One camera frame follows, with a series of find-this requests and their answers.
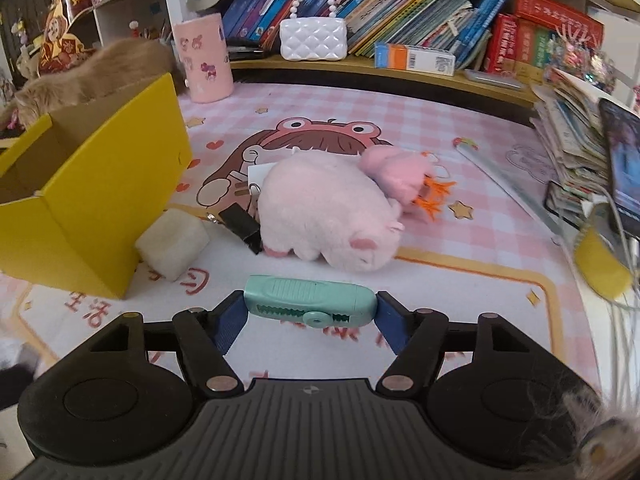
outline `stack of magazines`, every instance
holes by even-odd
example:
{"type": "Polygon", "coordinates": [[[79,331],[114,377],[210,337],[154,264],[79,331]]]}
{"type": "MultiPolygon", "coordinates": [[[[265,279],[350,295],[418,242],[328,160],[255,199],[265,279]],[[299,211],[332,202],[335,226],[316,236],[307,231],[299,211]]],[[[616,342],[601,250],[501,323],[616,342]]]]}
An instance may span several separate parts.
{"type": "Polygon", "coordinates": [[[607,187],[609,180],[598,101],[613,99],[560,70],[554,69],[554,76],[552,88],[533,87],[541,101],[536,103],[539,117],[531,122],[558,174],[558,181],[549,185],[545,206],[580,226],[581,200],[601,194],[596,184],[607,187]]]}

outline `play mat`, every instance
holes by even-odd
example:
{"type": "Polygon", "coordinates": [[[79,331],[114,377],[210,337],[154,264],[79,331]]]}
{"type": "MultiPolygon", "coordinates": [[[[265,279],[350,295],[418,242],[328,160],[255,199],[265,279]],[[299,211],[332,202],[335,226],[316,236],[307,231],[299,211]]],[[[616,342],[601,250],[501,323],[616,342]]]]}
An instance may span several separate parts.
{"type": "MultiPolygon", "coordinates": [[[[41,354],[40,371],[128,310],[167,320],[191,306],[212,308],[250,274],[353,282],[386,290],[408,309],[428,307],[476,322],[497,312],[598,386],[582,301],[564,254],[548,233],[453,146],[470,139],[520,186],[542,201],[554,170],[533,130],[449,105],[350,89],[236,84],[217,104],[180,98],[193,160],[169,206],[203,216],[233,202],[251,210],[247,168],[273,162],[288,148],[356,155],[391,143],[428,152],[438,178],[455,182],[435,222],[405,218],[398,257],[369,274],[348,274],[322,261],[254,255],[220,225],[211,243],[176,282],[140,264],[123,301],[31,285],[0,275],[0,308],[12,333],[41,354]]],[[[372,323],[315,330],[249,316],[226,356],[240,378],[368,377],[394,358],[372,323]]],[[[470,354],[448,354],[444,370],[470,354]]],[[[175,356],[150,360],[179,373],[175,356]]]]}

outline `white foam block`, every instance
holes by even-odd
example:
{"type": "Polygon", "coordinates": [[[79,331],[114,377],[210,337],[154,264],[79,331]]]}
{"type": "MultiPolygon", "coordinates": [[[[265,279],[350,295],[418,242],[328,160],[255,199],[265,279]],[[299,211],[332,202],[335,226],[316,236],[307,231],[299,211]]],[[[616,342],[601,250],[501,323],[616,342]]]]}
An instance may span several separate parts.
{"type": "Polygon", "coordinates": [[[202,220],[179,209],[169,209],[138,238],[136,249],[149,267],[174,282],[208,243],[202,220]]]}

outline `pink cup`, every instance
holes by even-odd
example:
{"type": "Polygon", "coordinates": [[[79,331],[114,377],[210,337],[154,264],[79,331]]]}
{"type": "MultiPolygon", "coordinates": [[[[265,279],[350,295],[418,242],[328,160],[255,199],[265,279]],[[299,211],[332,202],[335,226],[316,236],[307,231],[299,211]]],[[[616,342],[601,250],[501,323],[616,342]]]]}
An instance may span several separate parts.
{"type": "Polygon", "coordinates": [[[176,23],[174,38],[187,72],[191,100],[212,103],[229,97],[234,91],[234,79],[220,14],[176,23]]]}

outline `smartphone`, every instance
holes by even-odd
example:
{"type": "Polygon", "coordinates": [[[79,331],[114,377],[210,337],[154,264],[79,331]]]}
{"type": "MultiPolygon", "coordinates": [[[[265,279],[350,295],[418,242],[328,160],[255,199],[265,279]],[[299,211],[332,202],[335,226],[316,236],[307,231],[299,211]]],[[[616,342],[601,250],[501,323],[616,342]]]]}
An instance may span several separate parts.
{"type": "MultiPolygon", "coordinates": [[[[606,99],[598,108],[607,140],[610,193],[623,229],[640,238],[640,117],[606,99]]],[[[613,214],[610,220],[617,232],[613,214]]]]}

